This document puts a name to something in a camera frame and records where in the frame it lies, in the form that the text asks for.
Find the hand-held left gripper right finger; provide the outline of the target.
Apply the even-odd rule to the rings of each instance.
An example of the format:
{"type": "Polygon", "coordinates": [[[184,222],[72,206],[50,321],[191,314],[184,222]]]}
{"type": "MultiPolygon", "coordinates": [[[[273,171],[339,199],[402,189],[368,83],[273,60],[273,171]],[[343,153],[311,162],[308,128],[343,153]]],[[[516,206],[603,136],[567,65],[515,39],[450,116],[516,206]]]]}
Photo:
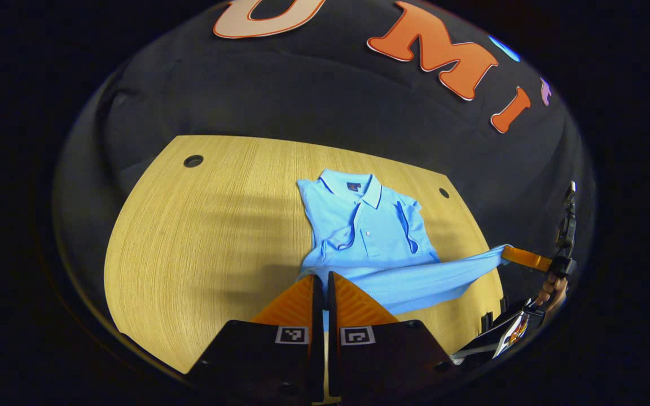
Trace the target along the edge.
{"type": "Polygon", "coordinates": [[[328,392],[343,404],[422,404],[455,364],[420,320],[399,321],[345,277],[328,275],[328,392]]]}

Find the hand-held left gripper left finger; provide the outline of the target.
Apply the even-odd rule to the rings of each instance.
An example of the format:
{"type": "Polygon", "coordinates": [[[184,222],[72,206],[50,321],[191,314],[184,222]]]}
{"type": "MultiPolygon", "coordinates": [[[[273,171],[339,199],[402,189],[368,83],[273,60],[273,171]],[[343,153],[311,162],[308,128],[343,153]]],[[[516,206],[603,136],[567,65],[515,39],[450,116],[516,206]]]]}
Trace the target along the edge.
{"type": "Polygon", "coordinates": [[[187,373],[219,404],[312,404],[324,398],[322,283],[307,276],[250,321],[229,320],[187,373]]]}

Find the light blue T-shirt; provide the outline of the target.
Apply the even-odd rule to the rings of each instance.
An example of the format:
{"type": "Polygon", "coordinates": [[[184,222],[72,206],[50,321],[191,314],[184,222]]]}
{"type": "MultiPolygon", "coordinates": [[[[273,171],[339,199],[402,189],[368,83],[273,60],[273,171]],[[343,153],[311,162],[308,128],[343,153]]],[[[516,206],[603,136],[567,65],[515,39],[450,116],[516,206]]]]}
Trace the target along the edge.
{"type": "Polygon", "coordinates": [[[334,272],[398,315],[457,299],[474,281],[507,264],[504,246],[440,260],[422,205],[372,173],[324,170],[317,180],[298,180],[297,188],[312,242],[298,278],[314,275],[323,293],[334,272]]]}

